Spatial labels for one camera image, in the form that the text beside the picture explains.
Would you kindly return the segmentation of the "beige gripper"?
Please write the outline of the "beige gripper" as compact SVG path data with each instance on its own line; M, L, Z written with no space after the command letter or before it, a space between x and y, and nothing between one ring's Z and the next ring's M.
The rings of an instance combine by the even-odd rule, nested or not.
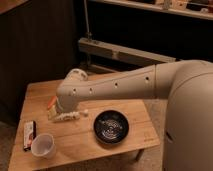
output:
M58 111L56 104L57 104L57 97L53 96L47 105L47 116L49 120L52 120L53 122L62 122L80 118L79 112L70 112L61 114ZM83 110L82 115L87 117L89 115L89 110L88 109Z

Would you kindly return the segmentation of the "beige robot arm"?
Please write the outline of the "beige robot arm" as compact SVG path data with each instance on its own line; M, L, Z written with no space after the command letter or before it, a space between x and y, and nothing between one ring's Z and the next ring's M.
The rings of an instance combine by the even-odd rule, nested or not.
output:
M88 100L167 101L164 171L213 171L213 62L182 60L90 80L71 70L56 89L48 110L59 120Z

